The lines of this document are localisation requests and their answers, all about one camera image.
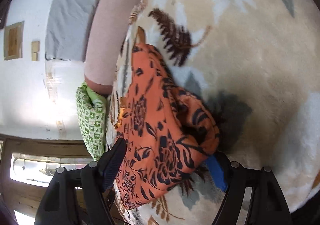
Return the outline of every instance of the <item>wooden door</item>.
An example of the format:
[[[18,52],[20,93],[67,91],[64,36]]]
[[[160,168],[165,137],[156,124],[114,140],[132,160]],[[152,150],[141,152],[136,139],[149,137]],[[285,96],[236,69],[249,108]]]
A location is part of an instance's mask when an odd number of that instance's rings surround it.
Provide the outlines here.
[[[14,210],[16,210],[30,217],[35,217],[37,208],[46,191],[46,187],[27,184],[10,178],[12,160],[17,153],[26,154],[27,156],[23,155],[24,161],[27,159],[26,161],[29,162],[30,156],[47,157],[47,159],[74,158],[77,160],[87,158],[88,161],[92,159],[83,141],[33,140],[3,135],[0,135],[0,140],[4,142],[0,162],[0,190],[13,216]],[[46,175],[52,176],[54,174],[54,169],[45,170],[51,172]],[[76,192],[80,207],[85,208],[82,190],[77,189]]]

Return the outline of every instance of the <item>beige floral blanket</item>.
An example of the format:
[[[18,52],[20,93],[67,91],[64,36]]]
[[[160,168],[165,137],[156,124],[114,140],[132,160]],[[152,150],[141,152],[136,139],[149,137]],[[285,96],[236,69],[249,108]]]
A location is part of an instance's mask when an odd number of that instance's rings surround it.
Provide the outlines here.
[[[117,62],[108,147],[131,83],[138,26],[177,85],[211,110],[231,160],[271,166],[290,211],[319,190],[320,12],[312,0],[142,0]],[[118,207],[130,224],[211,224],[224,194],[205,168],[191,178],[130,211],[118,194]]]

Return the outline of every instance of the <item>white wall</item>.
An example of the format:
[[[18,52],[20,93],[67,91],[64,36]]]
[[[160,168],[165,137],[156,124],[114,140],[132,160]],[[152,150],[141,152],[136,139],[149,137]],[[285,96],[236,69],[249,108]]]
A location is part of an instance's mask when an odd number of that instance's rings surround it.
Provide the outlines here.
[[[24,21],[23,58],[4,61],[0,31],[0,133],[38,139],[81,140],[76,121],[76,88],[83,81],[83,63],[52,62],[55,99],[46,85],[44,45],[52,0],[13,0],[7,26]],[[31,42],[40,41],[40,60],[31,61]],[[58,131],[57,121],[64,130]]]

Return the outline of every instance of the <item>green folded fabric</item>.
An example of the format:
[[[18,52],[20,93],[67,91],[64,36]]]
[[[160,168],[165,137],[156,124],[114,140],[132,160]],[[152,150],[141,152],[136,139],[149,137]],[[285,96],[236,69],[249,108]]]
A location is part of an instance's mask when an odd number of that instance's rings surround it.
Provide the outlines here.
[[[90,155],[98,161],[105,152],[108,100],[82,83],[76,92],[78,122]]]

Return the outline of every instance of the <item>orange garment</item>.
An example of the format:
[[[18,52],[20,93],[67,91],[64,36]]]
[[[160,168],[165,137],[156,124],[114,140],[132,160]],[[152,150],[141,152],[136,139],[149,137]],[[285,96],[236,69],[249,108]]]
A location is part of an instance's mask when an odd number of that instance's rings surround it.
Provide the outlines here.
[[[151,45],[132,51],[132,83],[118,138],[127,153],[116,177],[121,200],[133,209],[161,197],[189,175],[219,143],[219,129],[202,101],[178,87]]]

